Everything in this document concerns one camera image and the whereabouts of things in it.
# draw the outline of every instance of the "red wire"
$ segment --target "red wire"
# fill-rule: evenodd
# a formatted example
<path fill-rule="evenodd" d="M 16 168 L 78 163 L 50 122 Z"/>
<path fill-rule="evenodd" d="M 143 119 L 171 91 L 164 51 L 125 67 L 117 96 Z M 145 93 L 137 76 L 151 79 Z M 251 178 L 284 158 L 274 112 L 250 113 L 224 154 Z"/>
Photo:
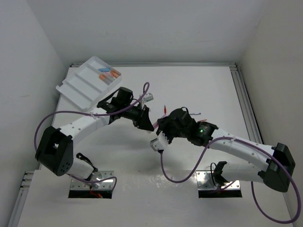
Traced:
<path fill-rule="evenodd" d="M 92 189 L 90 189 L 89 192 L 90 192 L 90 194 L 96 196 L 97 198 L 101 198 L 101 197 L 102 197 L 101 194 L 99 194 L 99 193 L 94 193 L 94 192 L 92 191 Z"/>

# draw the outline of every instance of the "blue object in tray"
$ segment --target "blue object in tray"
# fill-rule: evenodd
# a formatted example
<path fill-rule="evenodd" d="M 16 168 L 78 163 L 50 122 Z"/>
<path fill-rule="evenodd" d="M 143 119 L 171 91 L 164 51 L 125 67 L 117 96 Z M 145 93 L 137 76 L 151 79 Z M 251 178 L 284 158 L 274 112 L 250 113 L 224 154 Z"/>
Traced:
<path fill-rule="evenodd" d="M 98 69 L 100 72 L 109 72 L 110 68 L 103 68 L 103 69 Z"/>

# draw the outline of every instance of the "cable clip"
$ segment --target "cable clip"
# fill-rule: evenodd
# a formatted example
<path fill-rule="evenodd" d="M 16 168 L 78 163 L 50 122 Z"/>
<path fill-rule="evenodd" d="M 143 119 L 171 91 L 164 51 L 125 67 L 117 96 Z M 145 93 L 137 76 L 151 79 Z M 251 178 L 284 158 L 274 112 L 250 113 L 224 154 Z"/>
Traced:
<path fill-rule="evenodd" d="M 234 142 L 237 138 L 235 136 L 232 137 L 231 142 Z"/>
<path fill-rule="evenodd" d="M 97 119 L 97 117 L 94 115 L 94 112 L 93 112 L 93 111 L 90 112 L 90 116 L 91 116 L 92 118 L 94 118 L 94 119 Z"/>

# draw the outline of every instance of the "white wall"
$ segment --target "white wall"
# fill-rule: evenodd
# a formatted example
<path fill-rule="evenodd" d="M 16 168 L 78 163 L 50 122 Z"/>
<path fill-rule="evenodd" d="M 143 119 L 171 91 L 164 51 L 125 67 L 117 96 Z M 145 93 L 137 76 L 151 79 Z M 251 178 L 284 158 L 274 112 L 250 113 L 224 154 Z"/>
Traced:
<path fill-rule="evenodd" d="M 65 68 L 25 0 L 0 1 L 0 227 L 26 170 L 38 166 L 35 127 L 55 110 Z"/>
<path fill-rule="evenodd" d="M 239 61 L 266 0 L 27 0 L 63 62 Z"/>
<path fill-rule="evenodd" d="M 289 146 L 294 179 L 303 195 L 303 1 L 271 0 L 241 69 L 264 141 Z M 291 214 L 293 189 L 285 195 Z M 295 226 L 303 226 L 303 215 Z"/>

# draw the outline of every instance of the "metal base plate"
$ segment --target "metal base plate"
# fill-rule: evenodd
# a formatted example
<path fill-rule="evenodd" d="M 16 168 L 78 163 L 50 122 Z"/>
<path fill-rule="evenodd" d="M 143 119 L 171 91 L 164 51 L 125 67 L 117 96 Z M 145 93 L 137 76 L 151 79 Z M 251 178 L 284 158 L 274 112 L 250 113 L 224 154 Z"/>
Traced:
<path fill-rule="evenodd" d="M 217 188 L 218 185 L 214 185 L 212 181 L 212 174 L 209 170 L 196 171 L 197 176 L 197 186 L 199 192 L 199 198 L 230 198 L 230 197 L 242 197 L 240 182 L 235 181 L 231 186 L 224 189 L 223 191 L 216 192 L 218 189 L 224 188 L 221 186 Z"/>
<path fill-rule="evenodd" d="M 98 171 L 98 173 L 102 176 L 102 179 L 113 176 L 114 171 Z M 92 191 L 94 193 L 99 193 L 102 195 L 104 199 L 112 198 L 112 188 L 114 186 L 114 180 L 106 180 L 103 182 L 94 184 Z M 74 178 L 71 179 L 70 193 L 69 198 L 96 198 L 96 196 L 90 193 L 90 185 L 87 183 L 83 183 Z"/>

